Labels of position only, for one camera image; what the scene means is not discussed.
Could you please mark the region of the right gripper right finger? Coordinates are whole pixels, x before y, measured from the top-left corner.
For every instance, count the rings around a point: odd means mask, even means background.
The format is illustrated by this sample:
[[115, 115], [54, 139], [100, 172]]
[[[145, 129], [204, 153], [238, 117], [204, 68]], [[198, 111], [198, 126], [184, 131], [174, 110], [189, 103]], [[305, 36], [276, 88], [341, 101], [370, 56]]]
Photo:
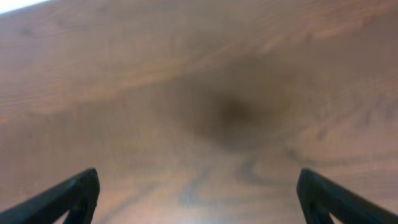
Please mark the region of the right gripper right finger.
[[310, 169], [302, 169], [297, 195], [307, 223], [397, 223], [397, 215], [361, 198]]

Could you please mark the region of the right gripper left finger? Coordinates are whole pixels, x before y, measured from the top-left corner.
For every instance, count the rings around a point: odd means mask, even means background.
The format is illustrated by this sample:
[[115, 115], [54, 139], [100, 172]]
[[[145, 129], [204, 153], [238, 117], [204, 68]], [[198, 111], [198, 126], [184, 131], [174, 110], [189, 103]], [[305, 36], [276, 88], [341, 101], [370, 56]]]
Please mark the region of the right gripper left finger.
[[1, 223], [91, 223], [100, 194], [96, 169], [90, 168], [58, 185], [1, 212]]

